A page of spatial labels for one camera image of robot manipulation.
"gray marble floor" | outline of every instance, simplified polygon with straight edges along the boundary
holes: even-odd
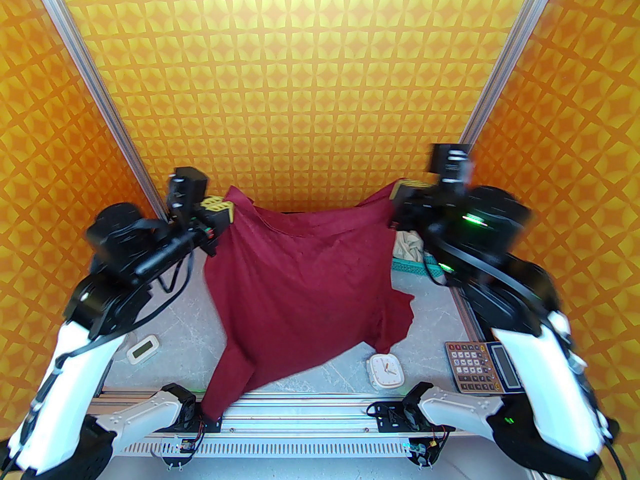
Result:
[[[137,339],[155,334],[160,340],[159,352],[135,366],[127,361],[124,352],[118,352],[106,387],[157,389],[178,382],[191,391],[206,389],[225,348],[226,336],[204,283],[205,257],[201,251],[196,253],[192,279],[181,297],[136,332]],[[407,272],[393,271],[391,280],[396,290],[415,295],[411,304],[414,320],[407,338],[391,349],[402,364],[405,383],[397,390],[384,390],[384,394],[404,395],[421,380],[452,390],[453,379],[443,343],[466,341],[468,337],[450,291],[424,276]],[[162,290],[156,290],[143,314],[150,313],[167,298]],[[272,382],[259,391],[376,393],[365,368],[365,361],[372,354],[373,348],[360,343],[321,366]]]

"black cable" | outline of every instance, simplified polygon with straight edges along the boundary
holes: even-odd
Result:
[[[427,258],[426,258],[425,251],[422,251],[422,264],[424,265],[424,269],[427,271],[427,276],[429,276],[431,281],[433,281],[438,286],[449,286],[448,283],[444,283],[443,284],[443,283],[441,283],[439,281],[436,281],[436,278],[434,277],[434,274],[432,274],[432,271],[429,270],[429,263],[427,263]]]
[[[173,278],[171,278],[171,285],[169,286],[169,288],[167,288],[167,286],[165,285],[165,281],[164,279],[162,279],[162,276],[158,276],[158,283],[160,283],[160,286],[162,286],[162,290],[164,290],[164,293],[171,293],[172,291],[174,291],[174,288],[176,287],[176,280],[178,279],[178,272],[180,272],[181,266],[183,266],[183,260],[180,260],[178,261],[178,263],[176,263],[175,270],[173,271]]]
[[[141,285],[137,289],[132,290],[122,302],[122,306],[126,306],[128,302],[130,302],[133,299],[133,297],[138,293],[138,291],[142,290],[143,288],[144,286]],[[30,403],[29,412],[25,416],[24,421],[22,423],[22,429],[20,430],[20,441],[19,441],[20,446],[25,446],[26,442],[34,432],[36,423],[38,422],[38,416],[39,416],[42,404],[44,403],[47,395],[50,393],[51,388],[57,381],[58,376],[62,373],[62,366],[64,365],[65,361],[69,357],[73,357],[72,354],[75,354],[80,350],[82,349],[76,349],[66,354],[60,354],[58,357],[55,358],[54,368],[52,372],[48,375],[48,377],[46,377],[45,381],[42,382],[42,385],[39,387],[38,391],[36,391],[36,395]]]
[[[11,473],[11,470],[16,465],[16,461],[18,460],[18,457],[20,457],[21,451],[22,451],[22,448],[16,451],[15,455],[13,456],[13,458],[11,458],[11,460],[9,461],[9,464],[7,464],[7,467],[4,468],[4,471],[0,475],[0,480],[4,480],[4,478],[6,478],[9,473]]]
[[[154,311],[149,313],[144,318],[141,318],[137,322],[132,323],[129,327],[125,327],[124,329],[120,329],[118,331],[112,332],[111,334],[105,334],[104,336],[99,336],[98,338],[94,339],[90,343],[87,343],[87,345],[83,347],[80,347],[76,350],[73,350],[72,352],[67,352],[66,354],[62,354],[58,356],[55,359],[55,361],[58,361],[58,359],[62,358],[62,356],[66,356],[62,361],[62,364],[64,364],[64,361],[66,361],[66,359],[68,358],[77,357],[80,354],[89,352],[89,350],[98,348],[99,346],[104,345],[105,343],[109,343],[110,341],[115,340],[120,336],[124,336],[125,334],[128,334],[132,331],[135,331],[136,329],[139,329],[140,327],[144,326],[144,324],[151,322],[151,320],[153,320],[155,317],[160,315],[162,311],[167,309],[167,307],[169,307],[174,301],[176,301],[178,297],[180,297],[180,295],[182,295],[182,293],[185,291],[185,288],[187,288],[187,285],[189,284],[190,279],[192,278],[192,271],[194,270],[194,243],[189,241],[189,244],[190,244],[190,252],[189,252],[189,260],[187,261],[187,274],[184,279],[184,282],[182,283],[182,286],[180,286],[180,289],[176,291],[176,293],[174,293],[172,297],[164,301],[160,306],[158,306]]]
[[[365,409],[365,411],[364,411],[364,412],[365,412],[365,414],[366,414],[367,416],[369,416],[370,418],[375,418],[375,417],[378,415],[378,414],[377,414],[377,412],[376,412],[376,413],[373,413],[373,414],[370,414],[370,413],[369,413],[369,409],[371,409],[373,406],[375,406],[375,404],[377,404],[377,402],[373,402],[372,404],[369,404],[369,405],[368,405],[368,407],[367,407],[367,408]]]
[[[438,460],[438,457],[440,457],[440,454],[441,454],[441,452],[442,452],[442,449],[443,449],[443,448],[444,448],[444,446],[446,445],[446,443],[447,443],[447,441],[448,441],[448,439],[449,439],[450,434],[451,434],[451,432],[450,432],[450,431],[446,431],[446,432],[444,432],[444,435],[442,436],[442,439],[441,439],[441,441],[439,442],[439,445],[438,445],[438,451],[436,451],[436,454],[435,454],[435,456],[433,457],[433,460],[432,460],[432,462],[431,462],[432,464],[434,464],[434,463]]]
[[[613,444],[611,444],[609,441],[604,441],[604,446],[606,446],[606,449],[611,454],[611,457],[613,457],[613,462],[615,462],[615,465],[617,466],[617,471],[618,473],[620,473],[620,480],[627,480],[627,473],[625,473],[625,469],[624,467],[622,467],[622,462],[620,462],[620,458],[618,457],[618,454],[613,449]]]
[[[196,445],[193,448],[193,451],[191,452],[191,455],[189,455],[188,460],[191,460],[194,458],[194,455],[196,455],[196,453],[198,452],[198,450],[200,449],[200,446],[202,444],[202,442],[204,441],[204,437],[206,435],[205,429],[206,429],[206,425],[204,424],[204,421],[202,421],[202,417],[200,418],[200,425],[198,428],[198,434],[196,435]]]

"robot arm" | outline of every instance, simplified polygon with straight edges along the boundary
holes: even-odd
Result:
[[[407,416],[486,437],[526,468],[593,480],[598,454],[619,427],[598,409],[549,275],[508,253],[530,211],[498,188],[469,189],[471,163],[460,144],[437,144],[430,171],[439,174],[437,185],[399,182],[393,223],[418,232],[485,338],[508,351],[525,394],[478,397],[421,382],[405,398]]]
[[[192,422],[195,396],[176,384],[125,411],[93,418],[87,409],[125,335],[151,320],[189,281],[194,248],[213,256],[218,236],[233,221],[233,206],[205,199],[207,178],[178,167],[169,183],[169,223],[142,218],[129,203],[103,210],[87,230],[95,251],[89,275],[71,295],[53,359],[26,418],[3,443],[0,466],[23,471],[23,479],[94,480],[114,450],[159,428],[184,430]],[[151,299],[150,283],[189,257],[182,287],[150,315],[137,320]]]
[[[508,254],[529,210],[503,190],[468,189],[471,163],[459,144],[435,146],[430,170],[439,174],[437,185],[403,182],[393,191],[393,221],[398,230],[420,234],[447,284],[464,292],[486,338],[508,350],[526,394],[477,397],[421,382],[403,402],[407,418],[492,439],[530,469],[594,480],[602,466],[598,454],[611,446],[618,424],[598,409],[551,279]],[[169,224],[143,219],[135,206],[121,203],[106,208],[87,230],[96,253],[90,274],[71,296],[54,359],[29,413],[4,443],[2,469],[25,471],[23,478],[95,480],[114,449],[191,420],[193,396],[174,385],[121,413],[86,413],[123,336],[162,311],[186,282],[137,320],[151,298],[149,284],[192,259],[196,247],[213,256],[217,237],[233,221],[229,203],[203,201],[206,184],[204,174],[179,167],[169,183]]]

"small white device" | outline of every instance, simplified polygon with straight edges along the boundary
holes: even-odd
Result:
[[[371,384],[378,389],[399,388],[405,383],[405,373],[393,354],[373,354],[366,361],[366,371]]]
[[[131,364],[142,363],[158,352],[159,348],[158,337],[155,334],[149,334],[126,351],[126,358]]]

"calculator keypad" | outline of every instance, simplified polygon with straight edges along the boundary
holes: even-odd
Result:
[[[448,342],[446,356],[461,393],[496,395],[505,390],[484,343]]]

